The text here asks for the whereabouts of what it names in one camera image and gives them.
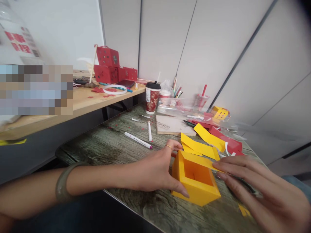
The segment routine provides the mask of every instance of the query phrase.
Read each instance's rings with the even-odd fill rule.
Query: tape roll
[[[125,90],[124,90],[124,91],[121,91],[121,92],[110,92],[110,91],[107,91],[107,90],[106,90],[107,88],[112,88],[112,87],[120,87],[120,88],[123,88],[123,89],[125,89]],[[113,95],[125,94],[125,93],[127,93],[127,87],[122,86],[122,85],[113,84],[113,85],[104,86],[104,87],[103,87],[103,91],[104,91],[105,93],[107,93],[107,94],[113,94]]]

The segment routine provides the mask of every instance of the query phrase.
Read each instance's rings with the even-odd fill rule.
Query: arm
[[[168,140],[167,145],[176,151],[182,149],[174,140]],[[187,196],[185,187],[168,172],[171,153],[165,146],[131,164],[76,167],[68,176],[67,191],[78,196],[106,188],[171,189]],[[39,172],[0,186],[0,232],[14,219],[30,218],[56,205],[56,183],[64,170]]]

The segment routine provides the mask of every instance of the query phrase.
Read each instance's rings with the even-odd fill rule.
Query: white marker
[[[149,141],[152,141],[150,121],[148,121],[148,135],[149,135]]]
[[[132,134],[130,134],[128,132],[125,132],[124,134],[125,134],[125,136],[128,136],[129,138],[139,142],[140,144],[144,145],[145,147],[148,147],[149,149],[152,149],[151,145],[149,145],[147,142],[144,142],[144,141],[140,140],[139,138],[135,137],[134,135],[132,135]]]

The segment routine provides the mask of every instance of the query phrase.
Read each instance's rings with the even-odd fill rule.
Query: desk
[[[124,164],[135,162],[146,154],[161,149],[167,139],[180,141],[180,136],[157,134],[153,115],[150,119],[154,121],[151,125],[153,142],[148,142],[149,119],[140,116],[144,114],[143,106],[137,105],[69,141],[57,150],[56,156],[69,164],[76,161],[86,161],[91,165]],[[125,131],[147,141],[153,149],[124,136]],[[230,132],[222,132],[234,137]],[[204,143],[199,136],[192,138]],[[260,162],[251,148],[244,141],[242,143],[243,153]],[[169,190],[106,191],[164,232],[260,232],[252,218],[242,216],[235,198],[224,182],[216,177],[215,179],[222,197],[203,207],[174,197]]]
[[[89,76],[87,71],[73,71],[74,77]],[[7,124],[0,132],[0,140],[15,140],[23,138],[29,134],[41,131],[59,123],[71,120],[83,114],[106,107],[132,96],[145,92],[143,85],[132,87],[133,92],[123,95],[110,96],[103,98],[102,93],[91,92],[91,88],[80,87],[73,90],[73,114],[72,115],[47,115],[47,116],[22,116],[16,122]]]

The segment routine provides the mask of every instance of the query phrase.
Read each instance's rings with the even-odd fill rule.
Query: plastic cup
[[[202,96],[201,94],[198,94],[194,104],[195,108],[201,111],[209,98],[210,97],[207,95]]]
[[[161,86],[156,81],[154,83],[148,82],[146,84],[146,110],[147,114],[154,114],[156,111],[156,105],[159,100]]]
[[[171,92],[167,90],[161,90],[159,94],[159,104],[168,105]]]

